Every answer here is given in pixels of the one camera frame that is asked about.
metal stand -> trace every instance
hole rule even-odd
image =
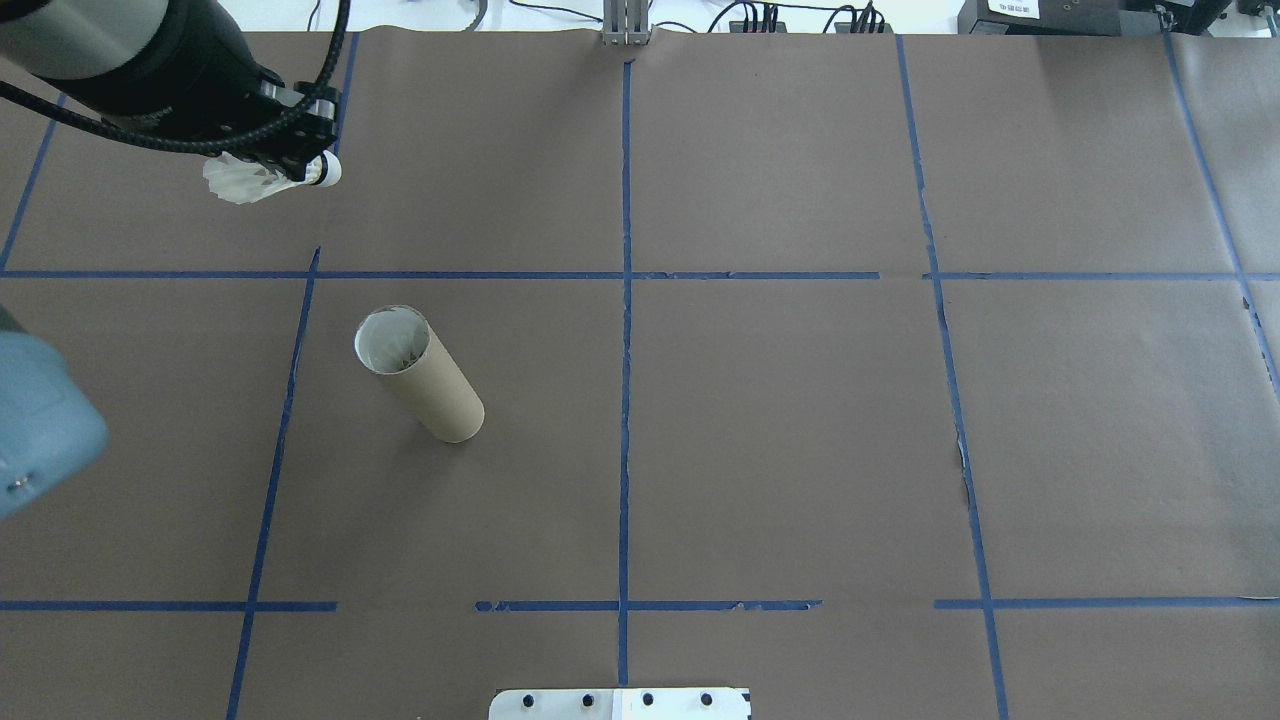
[[[604,0],[604,44],[649,44],[648,0]]]

black device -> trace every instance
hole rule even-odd
[[[960,35],[1201,35],[1231,0],[965,0]]]
[[[346,26],[346,9],[339,8]],[[302,181],[337,140],[340,95],[291,90],[260,65],[215,0],[0,0],[0,55],[102,115],[102,123],[0,83],[0,96],[110,140],[172,152],[223,151]]]

metal bracket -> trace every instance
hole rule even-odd
[[[739,688],[503,691],[489,720],[750,720],[751,693]]]
[[[604,44],[648,45],[649,0],[604,0]]]

white label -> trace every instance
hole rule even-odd
[[[987,0],[987,8],[1002,15],[1039,19],[1039,0]]]

cardboard tube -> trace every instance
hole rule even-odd
[[[484,404],[426,323],[406,305],[369,314],[356,329],[356,356],[431,434],[470,439],[484,424]]]

